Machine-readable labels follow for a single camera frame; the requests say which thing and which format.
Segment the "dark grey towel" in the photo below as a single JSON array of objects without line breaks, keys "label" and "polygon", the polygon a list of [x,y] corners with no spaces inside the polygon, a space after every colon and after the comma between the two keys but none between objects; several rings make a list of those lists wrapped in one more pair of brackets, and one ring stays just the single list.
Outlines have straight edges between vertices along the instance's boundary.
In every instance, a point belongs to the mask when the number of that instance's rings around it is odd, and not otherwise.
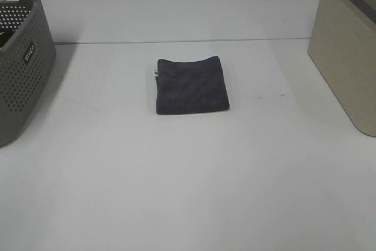
[{"label": "dark grey towel", "polygon": [[156,113],[187,115],[230,108],[220,58],[194,62],[157,62]]}]

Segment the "grey perforated plastic basket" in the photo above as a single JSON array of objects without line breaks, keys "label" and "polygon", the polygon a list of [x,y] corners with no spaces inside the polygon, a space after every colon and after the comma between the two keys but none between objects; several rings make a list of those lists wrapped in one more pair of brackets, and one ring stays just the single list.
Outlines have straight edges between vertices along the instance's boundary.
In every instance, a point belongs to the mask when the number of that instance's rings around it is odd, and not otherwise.
[{"label": "grey perforated plastic basket", "polygon": [[1,2],[1,145],[17,138],[55,63],[41,0]]}]

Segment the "beige plastic storage bin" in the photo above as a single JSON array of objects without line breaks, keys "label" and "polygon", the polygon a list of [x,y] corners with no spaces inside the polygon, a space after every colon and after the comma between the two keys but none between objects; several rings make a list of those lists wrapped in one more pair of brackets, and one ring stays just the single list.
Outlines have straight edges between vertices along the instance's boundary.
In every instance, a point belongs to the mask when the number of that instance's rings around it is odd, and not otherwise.
[{"label": "beige plastic storage bin", "polygon": [[319,0],[308,54],[352,124],[375,136],[375,0]]}]

